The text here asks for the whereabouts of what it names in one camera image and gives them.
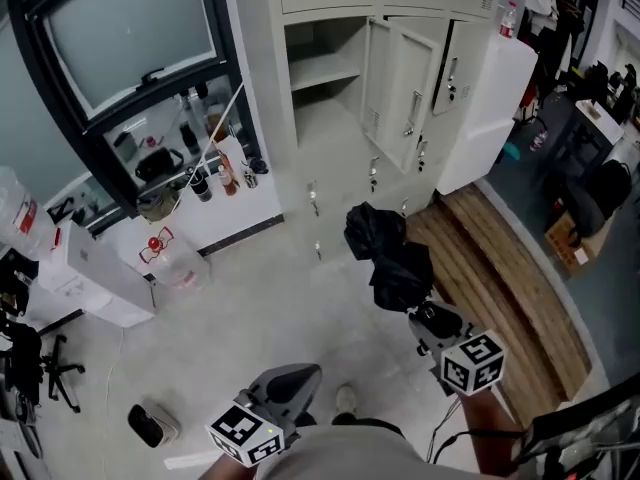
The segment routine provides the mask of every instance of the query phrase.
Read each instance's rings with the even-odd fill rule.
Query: large plastic water bottle
[[[30,260],[51,254],[56,225],[31,197],[11,167],[0,166],[0,242]]]
[[[200,289],[209,280],[209,264],[167,227],[151,237],[140,258],[156,280],[172,288]]]

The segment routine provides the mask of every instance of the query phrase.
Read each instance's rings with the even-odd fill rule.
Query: black bottle
[[[191,153],[192,156],[199,157],[202,150],[198,145],[198,139],[189,127],[189,123],[182,123],[180,125],[180,133],[182,134],[182,141],[184,145],[187,146],[189,153]]]
[[[191,178],[193,171],[194,171],[193,167],[189,167],[187,169],[187,176],[189,178]],[[212,197],[211,189],[209,189],[209,184],[207,183],[207,180],[205,179],[205,177],[202,174],[200,174],[200,171],[196,171],[193,178],[191,178],[191,183],[189,183],[189,185],[191,185],[191,189],[195,192],[195,194],[198,196],[198,199],[200,199],[200,201],[202,201],[203,203],[206,203],[207,201],[211,200],[211,197]]]

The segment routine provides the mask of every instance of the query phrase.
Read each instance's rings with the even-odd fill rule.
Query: black plastic bag
[[[424,302],[434,280],[429,248],[405,243],[406,231],[401,215],[363,203],[347,214],[344,232],[357,260],[373,260],[375,271],[369,285],[375,303],[403,313]]]

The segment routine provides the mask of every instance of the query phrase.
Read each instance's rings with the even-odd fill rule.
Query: black chair
[[[37,331],[28,325],[16,323],[6,318],[0,312],[0,332],[13,342],[11,349],[4,354],[6,389],[13,386],[30,404],[36,406],[40,403],[40,384],[44,373],[49,374],[49,398],[58,400],[57,390],[62,394],[67,405],[75,413],[80,412],[80,406],[71,402],[69,394],[62,383],[62,374],[77,370],[84,373],[84,366],[80,364],[60,364],[60,346],[67,338],[56,336],[53,352],[50,355],[40,357],[42,340]]]

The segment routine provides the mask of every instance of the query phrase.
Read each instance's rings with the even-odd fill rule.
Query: shoe
[[[343,384],[336,394],[336,415],[353,414],[356,415],[357,400],[356,394],[351,384]]]

